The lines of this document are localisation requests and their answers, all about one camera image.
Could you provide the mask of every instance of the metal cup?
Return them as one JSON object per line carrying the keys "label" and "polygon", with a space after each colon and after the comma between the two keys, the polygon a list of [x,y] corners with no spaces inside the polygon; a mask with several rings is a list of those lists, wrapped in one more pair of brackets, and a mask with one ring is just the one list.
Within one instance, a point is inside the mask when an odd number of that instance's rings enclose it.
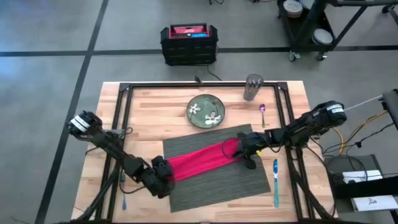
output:
{"label": "metal cup", "polygon": [[259,74],[250,74],[246,79],[246,86],[244,87],[243,98],[251,101],[260,90],[264,79]]}

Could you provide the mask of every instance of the black cable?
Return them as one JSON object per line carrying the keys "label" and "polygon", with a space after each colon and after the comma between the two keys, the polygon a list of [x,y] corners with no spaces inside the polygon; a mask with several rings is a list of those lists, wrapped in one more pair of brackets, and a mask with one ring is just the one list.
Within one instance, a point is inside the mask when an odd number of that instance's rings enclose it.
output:
{"label": "black cable", "polygon": [[[373,132],[372,134],[366,136],[365,138],[362,138],[360,141],[355,142],[355,144],[351,144],[351,145],[344,146],[344,147],[349,147],[349,148],[351,149],[352,146],[357,146],[358,144],[362,143],[363,141],[367,140],[368,138],[370,138],[370,137],[372,137],[372,136],[375,136],[375,135],[379,134],[380,132],[384,131],[386,128],[391,127],[392,125],[394,125],[394,123],[387,124],[387,125],[385,125],[383,128],[381,128],[380,130],[378,130],[378,131],[376,131],[376,132]],[[355,134],[358,133],[358,131],[359,131],[363,126],[364,126],[364,125],[362,125],[362,126],[352,135],[351,138],[349,138],[346,142],[344,142],[344,144],[348,143],[348,142],[355,136]]]}
{"label": "black cable", "polygon": [[[371,116],[370,118],[366,119],[366,121],[369,121],[370,119],[372,119],[372,118],[375,117],[375,116],[377,116],[377,115]],[[335,147],[335,146],[340,146],[340,145],[342,145],[342,144],[347,144],[349,141],[351,141],[351,140],[354,138],[354,136],[355,136],[364,126],[365,126],[365,124],[362,124],[346,142],[339,143],[339,144],[335,144],[335,145],[332,145],[332,146],[328,147],[328,148],[325,150],[324,154],[327,153],[331,148],[333,148],[333,147]]]}
{"label": "black cable", "polygon": [[93,151],[93,150],[95,150],[95,149],[98,149],[99,147],[94,147],[94,148],[91,148],[91,149],[89,149],[89,150],[87,150],[86,151],[86,155],[89,153],[89,152],[91,152],[91,151]]}
{"label": "black cable", "polygon": [[[145,160],[142,160],[142,162],[144,163],[144,165],[145,165],[147,168],[152,169],[152,171],[155,172],[155,170],[154,170]],[[171,191],[173,191],[173,189],[174,189],[174,187],[175,187],[174,174],[173,174],[173,176],[172,176],[172,178],[171,178],[171,183],[172,183],[172,186],[171,186],[170,190],[169,190],[168,192],[163,192],[163,194],[169,194],[169,193],[171,193]],[[142,189],[144,189],[144,188],[145,188],[145,186],[142,186],[142,187],[139,187],[139,188],[137,188],[137,189],[135,189],[135,190],[132,190],[132,191],[130,191],[130,192],[127,192],[127,191],[125,191],[125,190],[122,188],[122,183],[121,183],[121,181],[119,181],[119,189],[120,189],[120,191],[123,192],[124,194],[133,194],[133,193],[135,193],[135,192],[137,192],[137,191],[139,191],[139,190],[142,190]]]}
{"label": "black cable", "polygon": [[219,2],[218,0],[214,0],[215,2],[217,2],[218,4],[224,4],[225,0],[223,0],[222,2]]}
{"label": "black cable", "polygon": [[284,141],[284,136],[285,136],[285,134],[283,134],[282,135],[282,137],[281,137],[281,140],[280,140],[280,144],[279,144],[279,148],[276,150],[276,151],[274,151],[274,149],[271,147],[271,145],[268,143],[268,141],[267,141],[267,139],[266,138],[264,138],[264,137],[262,137],[262,136],[260,136],[258,133],[256,133],[256,137],[251,137],[251,138],[229,138],[229,139],[227,139],[227,140],[225,140],[222,144],[221,144],[221,151],[223,152],[223,154],[224,154],[224,156],[225,157],[227,157],[228,159],[239,159],[239,158],[242,158],[243,156],[244,156],[244,154],[242,154],[242,155],[240,155],[240,156],[238,156],[238,157],[229,157],[229,156],[227,156],[226,154],[225,154],[225,151],[224,151],[224,144],[227,142],[227,141],[229,141],[229,140],[231,140],[231,139],[239,139],[239,140],[246,140],[246,139],[253,139],[253,138],[261,138],[261,139],[263,139],[263,140],[265,140],[265,142],[266,142],[266,146],[264,147],[264,149],[265,148],[269,148],[272,152],[274,152],[274,153],[278,153],[279,151],[280,151],[280,149],[282,148],[282,145],[283,145],[283,141]]}
{"label": "black cable", "polygon": [[379,177],[379,176],[384,177],[385,175],[398,175],[398,172],[396,172],[396,173],[389,173],[389,174],[369,175],[368,177]]}
{"label": "black cable", "polygon": [[[329,176],[329,170],[328,170],[328,168],[327,168],[327,166],[326,166],[326,164],[325,164],[325,162],[323,161],[323,159],[320,157],[320,156],[318,156],[318,154],[314,151],[314,150],[312,150],[309,146],[306,146],[306,148],[308,149],[308,150],[310,150],[314,155],[316,155],[316,157],[319,159],[319,161],[322,163],[322,165],[324,166],[324,168],[325,168],[325,170],[326,170],[326,174]],[[336,201],[333,199],[333,212],[332,212],[332,216],[334,217],[335,216],[335,213],[336,213]]]}
{"label": "black cable", "polygon": [[11,218],[12,220],[14,220],[15,222],[24,223],[24,224],[30,224],[29,222],[25,222],[25,221],[19,220],[19,219],[17,219],[17,218],[14,218],[12,215],[10,215],[10,218]]}
{"label": "black cable", "polygon": [[323,147],[319,143],[317,143],[311,136],[310,139],[321,148],[321,152],[323,154]]}
{"label": "black cable", "polygon": [[368,181],[368,173],[366,172],[366,168],[365,165],[362,163],[362,161],[360,161],[358,158],[353,157],[353,156],[347,156],[347,155],[339,155],[339,156],[335,156],[333,157],[327,164],[326,166],[330,166],[330,164],[337,158],[348,158],[348,159],[354,159],[355,161],[357,161],[361,167],[363,168],[363,171],[365,172],[365,176],[366,176],[366,181]]}
{"label": "black cable", "polygon": [[142,190],[142,189],[144,189],[144,188],[145,188],[145,187],[142,186],[142,187],[139,187],[139,188],[137,188],[137,189],[135,189],[135,190],[132,190],[132,191],[130,191],[130,192],[127,192],[127,191],[124,191],[124,189],[122,188],[122,185],[119,184],[119,189],[120,189],[120,191],[123,192],[124,194],[133,194],[133,193],[136,193],[137,191]]}
{"label": "black cable", "polygon": [[[346,156],[349,156],[349,155],[348,155],[348,151],[349,151],[350,149],[352,149],[353,147],[354,147],[354,146],[351,146],[351,147],[349,147],[349,148],[347,149],[347,151],[346,151]],[[350,159],[350,158],[348,158],[348,162],[349,162],[351,168],[353,168],[353,170],[356,171],[356,169],[355,169],[353,163],[351,162],[351,159]]]}
{"label": "black cable", "polygon": [[76,207],[76,206],[73,206],[73,208],[75,208],[75,209],[77,209],[77,210],[79,210],[79,211],[81,211],[81,212],[85,212],[85,211],[83,211],[82,209],[80,209],[80,208],[78,208],[78,207]]}
{"label": "black cable", "polygon": [[267,3],[267,2],[272,2],[272,1],[275,1],[275,0],[266,0],[266,1],[246,0],[246,1],[251,2],[251,3]]}
{"label": "black cable", "polygon": [[208,72],[210,75],[213,75],[214,77],[216,77],[219,81],[222,81],[218,76],[216,76],[215,74],[213,74],[213,72],[210,71],[208,65],[207,65],[207,72]]}
{"label": "black cable", "polygon": [[[133,131],[133,130],[132,130],[132,127],[128,127],[128,128],[126,129],[126,132],[123,132],[123,133],[118,134],[118,135],[119,135],[119,137],[123,137],[123,136],[126,137],[126,135],[131,134],[132,131]],[[85,155],[87,156],[87,154],[88,154],[89,152],[94,151],[95,149],[99,149],[99,147],[93,147],[93,148],[87,150],[86,153],[85,153]]]}

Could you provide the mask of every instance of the wire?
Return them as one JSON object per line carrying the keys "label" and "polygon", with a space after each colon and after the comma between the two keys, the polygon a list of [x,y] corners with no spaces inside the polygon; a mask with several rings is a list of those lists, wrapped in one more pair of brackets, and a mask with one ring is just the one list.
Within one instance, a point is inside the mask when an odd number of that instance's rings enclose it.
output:
{"label": "wire", "polygon": [[334,131],[338,134],[338,136],[340,137],[340,144],[341,144],[341,147],[340,147],[340,150],[339,150],[338,154],[341,154],[341,153],[343,152],[343,147],[344,147],[344,138],[343,138],[343,135],[342,135],[336,128],[332,128],[332,130],[334,130]]}
{"label": "wire", "polygon": [[[126,137],[126,135],[128,135],[128,134],[131,134],[132,133],[132,127],[128,127],[128,128],[126,128],[126,132],[122,132],[121,134],[119,134],[119,137]],[[89,152],[91,152],[91,151],[94,151],[95,149],[99,149],[100,147],[93,147],[93,148],[91,148],[91,149],[89,149],[89,150],[87,150],[86,151],[86,153],[85,153],[85,155],[87,156],[87,154],[89,153]]]}
{"label": "wire", "polygon": [[251,3],[268,3],[268,2],[272,2],[272,1],[275,1],[275,0],[266,0],[266,1],[254,1],[254,0],[246,0],[246,1],[248,1],[248,2],[251,2]]}
{"label": "wire", "polygon": [[215,2],[217,2],[218,4],[224,4],[225,0],[219,2],[218,0],[214,0]]}
{"label": "wire", "polygon": [[382,176],[382,177],[384,177],[385,175],[397,175],[398,173],[389,173],[389,174],[378,174],[378,175],[369,175],[368,177],[380,177],[380,176]]}
{"label": "wire", "polygon": [[10,215],[10,218],[11,218],[12,220],[14,220],[15,222],[30,224],[29,222],[25,222],[25,221],[19,220],[19,219],[17,219],[17,218],[14,218],[12,215]]}
{"label": "wire", "polygon": [[[326,173],[328,174],[329,173],[329,170],[328,170],[328,167],[326,166],[326,164],[325,164],[325,162],[323,161],[323,159],[320,157],[320,156],[318,156],[318,154],[314,151],[314,150],[312,150],[310,147],[308,147],[308,146],[306,146],[306,148],[308,149],[308,150],[310,150],[318,159],[319,159],[319,161],[322,163],[322,165],[324,166],[324,168],[325,168],[325,170],[326,170]],[[332,211],[332,216],[334,217],[335,216],[335,213],[336,213],[336,201],[335,200],[333,200],[333,211]]]}
{"label": "wire", "polygon": [[78,208],[78,207],[76,207],[76,206],[73,206],[73,208],[75,208],[75,209],[77,209],[77,210],[79,210],[79,211],[81,211],[81,212],[85,212],[85,211],[83,211],[82,209],[80,209],[80,208]]}
{"label": "wire", "polygon": [[363,168],[363,171],[365,171],[366,181],[368,181],[368,173],[366,172],[365,165],[362,163],[362,161],[360,161],[360,160],[359,160],[358,158],[356,158],[356,157],[347,156],[347,155],[335,156],[335,157],[333,157],[333,158],[328,162],[328,164],[326,164],[326,166],[327,166],[327,167],[330,166],[330,164],[331,164],[335,159],[337,159],[337,158],[348,158],[349,160],[350,160],[350,159],[354,159],[355,161],[357,161],[357,162],[361,165],[361,167]]}
{"label": "wire", "polygon": [[95,150],[95,149],[99,149],[100,147],[94,147],[94,148],[91,148],[91,149],[89,149],[89,150],[87,150],[86,151],[86,155],[89,153],[89,152],[91,152],[91,151],[93,151],[93,150]]}
{"label": "wire", "polygon": [[383,97],[383,96],[382,96],[382,95],[379,95],[379,96],[374,97],[374,98],[371,98],[371,99],[369,99],[369,100],[365,100],[365,101],[362,102],[362,103],[358,103],[357,105],[350,106],[349,108],[344,109],[344,112],[345,112],[345,111],[348,111],[348,110],[351,110],[351,109],[354,109],[354,108],[357,107],[357,106],[361,106],[361,105],[363,105],[363,104],[365,104],[365,103],[367,103],[367,102],[370,102],[370,101],[372,101],[372,100],[376,100],[376,99],[381,98],[381,97]]}
{"label": "wire", "polygon": [[310,139],[321,148],[321,152],[323,153],[323,147],[319,143],[317,143],[311,136]]}
{"label": "wire", "polygon": [[210,71],[208,65],[207,65],[207,72],[210,73],[210,75],[213,75],[214,77],[216,77],[219,81],[222,81],[218,76],[216,76],[213,72]]}
{"label": "wire", "polygon": [[366,124],[370,123],[371,121],[374,121],[376,118],[379,118],[379,117],[381,117],[382,115],[384,115],[384,114],[386,114],[386,113],[387,113],[387,111],[383,111],[382,113],[379,113],[379,114],[377,114],[377,115],[371,116],[371,117],[368,118],[363,124],[360,124],[358,127],[356,127],[356,128],[354,129],[354,131],[350,134],[350,136],[349,136],[349,138],[348,138],[348,140],[347,140],[346,142],[332,145],[332,146],[328,147],[328,148],[325,150],[325,152],[323,152],[323,153],[326,154],[327,152],[329,152],[329,150],[330,150],[331,148],[333,148],[333,147],[335,147],[335,146],[341,146],[341,148],[345,148],[345,147],[346,147],[345,144],[347,144],[348,142],[350,142],[350,141],[355,137],[355,135],[356,135]]}
{"label": "wire", "polygon": [[364,140],[367,140],[368,138],[370,138],[370,137],[372,137],[372,136],[374,136],[374,135],[376,135],[376,134],[379,134],[380,132],[384,131],[386,128],[391,127],[392,125],[394,125],[394,123],[387,124],[386,126],[384,126],[383,128],[381,128],[380,130],[378,130],[378,131],[376,131],[376,132],[374,132],[374,133],[372,133],[372,134],[366,136],[365,138],[362,138],[360,141],[357,141],[357,142],[355,142],[354,144],[350,144],[350,145],[347,145],[347,146],[344,146],[344,147],[358,146],[358,145],[360,145]]}
{"label": "wire", "polygon": [[266,138],[260,136],[258,133],[255,133],[255,134],[256,134],[256,137],[251,137],[251,138],[229,138],[229,139],[225,140],[225,141],[221,144],[221,151],[223,152],[224,156],[227,157],[228,159],[239,159],[239,158],[242,158],[242,157],[244,156],[244,154],[242,154],[242,155],[237,156],[237,157],[229,157],[229,156],[227,156],[227,155],[225,154],[225,151],[224,151],[224,144],[225,144],[227,141],[232,140],[232,139],[247,140],[247,139],[253,139],[253,138],[261,138],[261,139],[265,140],[265,142],[266,142],[266,144],[267,144],[267,145],[264,147],[264,149],[265,149],[265,148],[269,148],[269,149],[270,149],[272,152],[274,152],[274,153],[278,153],[278,152],[280,151],[280,149],[282,148],[285,134],[282,135],[282,137],[281,137],[281,139],[280,139],[280,143],[279,143],[279,148],[278,148],[276,151],[271,147],[271,145],[268,143],[268,141],[267,141]]}
{"label": "wire", "polygon": [[[350,149],[352,149],[353,147],[354,147],[354,146],[351,146],[351,147],[349,147],[349,148],[347,149],[347,151],[346,151],[346,156],[349,156],[349,155],[348,155],[348,151],[349,151]],[[349,162],[351,168],[353,168],[353,170],[356,170],[355,167],[354,167],[354,165],[353,165],[353,163],[351,162],[351,159],[350,159],[350,158],[348,158],[348,162]]]}
{"label": "wire", "polygon": [[135,189],[135,190],[132,190],[132,191],[130,191],[130,192],[127,192],[127,191],[124,191],[124,189],[122,188],[122,185],[119,184],[119,189],[120,189],[120,191],[123,192],[124,194],[133,194],[133,193],[136,193],[137,191],[142,190],[142,189],[144,189],[144,188],[145,188],[145,187],[142,186],[142,187],[139,187],[139,188],[137,188],[137,189]]}

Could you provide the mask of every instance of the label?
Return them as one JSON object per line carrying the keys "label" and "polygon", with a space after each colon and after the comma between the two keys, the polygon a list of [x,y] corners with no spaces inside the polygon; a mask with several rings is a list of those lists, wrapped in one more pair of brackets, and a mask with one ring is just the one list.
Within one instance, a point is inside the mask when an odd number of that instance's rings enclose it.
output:
{"label": "label", "polygon": [[326,110],[332,110],[332,109],[335,109],[335,108],[342,108],[342,107],[343,107],[343,105],[331,105],[331,106],[328,106],[326,108]]}
{"label": "label", "polygon": [[80,131],[82,131],[82,132],[87,131],[87,129],[85,127],[83,127],[81,124],[79,124],[79,122],[77,122],[74,118],[71,119],[70,122],[72,122],[72,124],[74,124],[76,126],[76,128],[78,128]]}
{"label": "label", "polygon": [[338,112],[344,112],[344,110],[342,108],[337,108],[337,109],[333,109],[331,112],[338,113]]}
{"label": "label", "polygon": [[76,115],[76,116],[75,116],[75,119],[76,119],[77,122],[79,122],[79,123],[80,123],[81,125],[83,125],[85,128],[89,128],[89,127],[90,127],[90,125],[87,124],[86,121],[84,121],[83,119],[81,119],[81,118],[79,117],[79,115]]}
{"label": "label", "polygon": [[207,37],[207,34],[192,34],[192,37]]}

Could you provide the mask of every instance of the cart wheel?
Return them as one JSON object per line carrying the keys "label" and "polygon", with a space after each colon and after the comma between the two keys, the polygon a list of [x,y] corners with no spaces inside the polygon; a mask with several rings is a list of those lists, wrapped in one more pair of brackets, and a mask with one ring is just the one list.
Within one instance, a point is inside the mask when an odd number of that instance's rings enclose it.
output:
{"label": "cart wheel", "polygon": [[326,56],[323,52],[319,52],[319,53],[318,53],[318,55],[317,55],[317,60],[318,60],[318,61],[322,61],[322,60],[324,60],[325,58],[327,58],[327,56]]}
{"label": "cart wheel", "polygon": [[289,53],[289,60],[294,62],[296,60],[296,56],[293,53]]}
{"label": "cart wheel", "polygon": [[388,12],[389,12],[388,6],[384,6],[384,7],[381,9],[381,13],[383,13],[383,14],[388,13]]}

